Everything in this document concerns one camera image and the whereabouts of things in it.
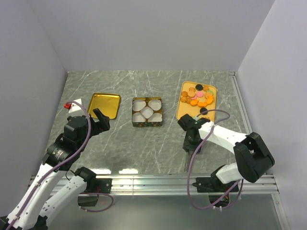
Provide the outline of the orange shaped cookie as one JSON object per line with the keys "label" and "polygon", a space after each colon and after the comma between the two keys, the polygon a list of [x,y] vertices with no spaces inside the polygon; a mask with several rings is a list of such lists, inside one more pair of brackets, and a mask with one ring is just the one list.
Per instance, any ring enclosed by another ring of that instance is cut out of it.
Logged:
{"label": "orange shaped cookie", "polygon": [[190,105],[191,105],[191,106],[197,106],[197,105],[198,105],[198,102],[199,102],[199,101],[198,101],[197,99],[191,100],[191,101],[190,101]]}

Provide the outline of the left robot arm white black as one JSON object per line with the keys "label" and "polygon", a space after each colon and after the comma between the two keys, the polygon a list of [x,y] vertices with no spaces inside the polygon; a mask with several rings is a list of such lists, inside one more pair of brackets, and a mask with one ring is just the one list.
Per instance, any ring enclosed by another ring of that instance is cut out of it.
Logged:
{"label": "left robot arm white black", "polygon": [[70,170],[84,151],[88,140],[110,129],[109,117],[94,109],[97,121],[88,114],[69,116],[63,132],[50,145],[38,173],[16,208],[0,218],[2,230],[46,230],[54,217],[79,194],[93,194],[96,198],[108,195],[110,181],[100,184],[96,174],[85,167],[74,171],[73,177],[56,194],[54,187]]}

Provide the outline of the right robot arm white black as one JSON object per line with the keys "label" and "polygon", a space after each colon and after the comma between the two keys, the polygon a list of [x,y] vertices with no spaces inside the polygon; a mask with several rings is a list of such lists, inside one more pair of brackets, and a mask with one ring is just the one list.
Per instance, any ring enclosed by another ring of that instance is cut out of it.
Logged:
{"label": "right robot arm white black", "polygon": [[186,132],[183,149],[188,154],[187,172],[192,171],[194,155],[200,152],[204,140],[230,151],[236,159],[234,163],[217,168],[210,177],[196,178],[193,186],[198,192],[216,193],[227,189],[237,192],[237,181],[244,179],[255,183],[275,165],[274,157],[256,132],[238,133],[206,118],[195,120],[188,114],[182,116],[178,124]]}

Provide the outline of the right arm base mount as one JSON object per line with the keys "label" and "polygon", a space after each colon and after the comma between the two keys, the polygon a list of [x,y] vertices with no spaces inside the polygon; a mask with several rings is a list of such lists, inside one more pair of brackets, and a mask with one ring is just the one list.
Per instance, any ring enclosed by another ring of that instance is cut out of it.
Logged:
{"label": "right arm base mount", "polygon": [[224,193],[234,184],[235,181],[223,184],[217,178],[197,177],[192,185],[196,187],[198,193]]}

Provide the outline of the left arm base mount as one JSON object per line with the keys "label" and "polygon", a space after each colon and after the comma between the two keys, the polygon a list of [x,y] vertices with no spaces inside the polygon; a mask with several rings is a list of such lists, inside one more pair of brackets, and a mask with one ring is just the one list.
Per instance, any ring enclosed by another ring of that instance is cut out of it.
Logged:
{"label": "left arm base mount", "polygon": [[[80,176],[87,183],[85,193],[109,194],[111,191],[111,178],[99,179],[96,173],[85,167],[72,173],[74,176]],[[82,207],[94,207],[97,205],[99,197],[100,195],[81,196],[78,197],[78,204]]]}

